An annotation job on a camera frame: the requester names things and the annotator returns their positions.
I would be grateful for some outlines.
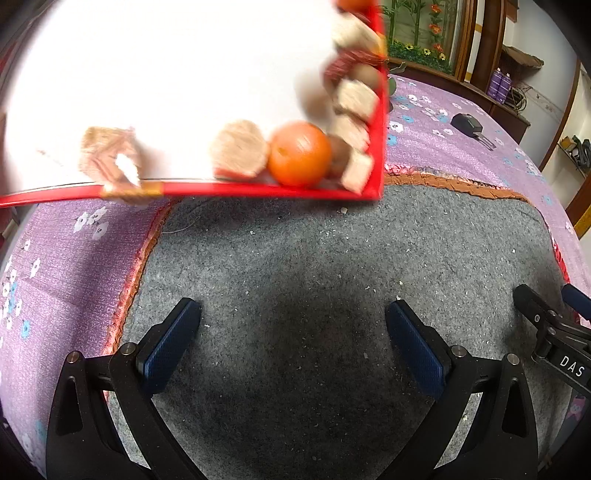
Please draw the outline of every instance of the gray felt mat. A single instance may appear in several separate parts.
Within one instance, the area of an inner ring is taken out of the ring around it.
[[[530,205],[389,186],[376,204],[186,199],[164,230],[187,225],[154,248],[124,341],[183,296],[203,302],[197,337],[154,403],[211,480],[376,478],[431,405],[388,339],[396,296],[450,345],[523,359],[548,449],[570,389],[530,360],[535,329],[511,291],[527,283],[560,310],[563,280]],[[473,395],[443,461],[476,406]],[[143,463],[113,398],[111,409]]]

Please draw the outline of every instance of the blue gripper pad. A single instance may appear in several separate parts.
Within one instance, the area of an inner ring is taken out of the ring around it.
[[[452,367],[445,341],[434,328],[425,326],[404,300],[390,304],[386,325],[390,341],[400,349],[420,390],[438,400]]]
[[[591,299],[574,285],[562,287],[562,299],[586,320],[591,320]]]
[[[144,378],[144,391],[161,393],[201,321],[201,305],[182,298],[162,323],[152,325],[139,343],[135,365]]]

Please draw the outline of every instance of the snack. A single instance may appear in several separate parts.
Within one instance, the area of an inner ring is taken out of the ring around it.
[[[273,135],[270,147],[267,169],[282,185],[313,187],[330,168],[330,141],[308,122],[284,125]]]
[[[371,65],[367,65],[366,63],[358,63],[351,69],[348,77],[351,80],[359,80],[360,82],[366,84],[375,93],[380,93],[382,91],[384,77],[378,69],[372,67]]]
[[[324,82],[338,82],[348,75],[358,63],[366,63],[372,67],[377,67],[385,61],[385,58],[363,50],[343,49],[337,57],[330,62],[324,70]]]
[[[374,159],[372,157],[359,150],[353,150],[340,183],[350,192],[361,194],[373,169]]]
[[[133,129],[90,127],[82,138],[78,168],[110,192],[141,189],[142,157]]]
[[[374,53],[381,51],[379,35],[349,12],[339,15],[333,25],[332,40],[339,48],[359,48]]]
[[[227,124],[209,147],[217,178],[250,180],[265,169],[269,147],[261,130],[251,121]]]
[[[339,179],[349,164],[349,158],[353,148],[342,138],[329,135],[330,149],[332,151],[332,161],[327,178]]]
[[[329,135],[343,139],[357,150],[365,151],[369,145],[369,133],[365,124],[347,114],[335,117]]]
[[[376,93],[358,80],[341,80],[336,89],[335,110],[351,113],[366,122],[374,114],[378,102]]]

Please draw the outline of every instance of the spray can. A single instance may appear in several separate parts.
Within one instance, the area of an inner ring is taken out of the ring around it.
[[[501,80],[503,78],[503,74],[501,73],[501,69],[496,69],[492,72],[491,75],[491,82],[488,84],[488,90],[486,94],[491,98],[496,98],[496,94],[499,91],[499,87],[501,86]]]
[[[499,85],[499,91],[496,94],[495,100],[499,103],[505,103],[509,90],[511,90],[511,78],[509,77],[509,74],[507,74],[501,79],[501,84]]]

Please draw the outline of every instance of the purple bedspread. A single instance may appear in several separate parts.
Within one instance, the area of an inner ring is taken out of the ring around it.
[[[39,205],[2,272],[0,401],[41,473],[64,359],[72,350],[103,353],[132,262],[166,203]]]
[[[482,108],[457,95],[394,76],[397,89],[388,119],[386,170],[443,172],[506,187],[524,195],[542,214],[560,248],[571,283],[591,294],[591,278],[579,240],[558,198],[519,145]],[[494,142],[489,151],[450,125],[457,113],[473,115]]]

